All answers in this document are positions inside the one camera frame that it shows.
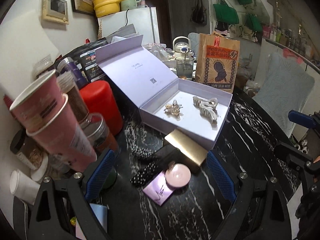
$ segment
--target black marble table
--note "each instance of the black marble table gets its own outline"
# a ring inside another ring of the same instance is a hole
[[[108,233],[117,239],[210,239],[231,203],[219,191],[204,162],[190,183],[160,207],[150,200],[130,178],[142,165],[131,153],[138,147],[158,150],[164,135],[141,124],[128,113],[128,105],[120,106],[124,128],[117,136],[121,147],[115,168],[115,184],[101,192],[102,204],[110,207]],[[277,140],[291,144],[272,118],[248,95],[235,87],[233,99],[215,149],[238,172],[255,179],[278,178],[287,200],[300,181],[297,173],[276,159],[273,149]],[[252,219],[251,210],[246,220]]]

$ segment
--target purple card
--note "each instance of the purple card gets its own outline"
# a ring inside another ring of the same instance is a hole
[[[163,202],[170,197],[173,190],[167,186],[165,174],[164,171],[162,171],[143,189],[143,192],[159,206],[161,206]]]

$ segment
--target black handbag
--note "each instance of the black handbag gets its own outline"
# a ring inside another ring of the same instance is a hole
[[[193,9],[191,21],[200,25],[207,25],[206,8],[203,6],[202,0],[198,0],[197,5]]]

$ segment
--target white refrigerator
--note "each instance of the white refrigerator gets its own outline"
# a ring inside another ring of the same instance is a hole
[[[128,25],[133,24],[136,32],[143,34],[143,45],[148,43],[160,43],[155,7],[138,8],[98,18],[99,24],[102,21],[102,37],[106,37],[125,26],[127,19]]]

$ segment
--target power cord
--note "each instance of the power cord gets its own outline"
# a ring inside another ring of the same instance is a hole
[[[129,11],[129,9],[128,9],[127,12],[125,13],[125,17],[127,18],[127,23],[125,24],[125,26],[128,25],[128,11]]]

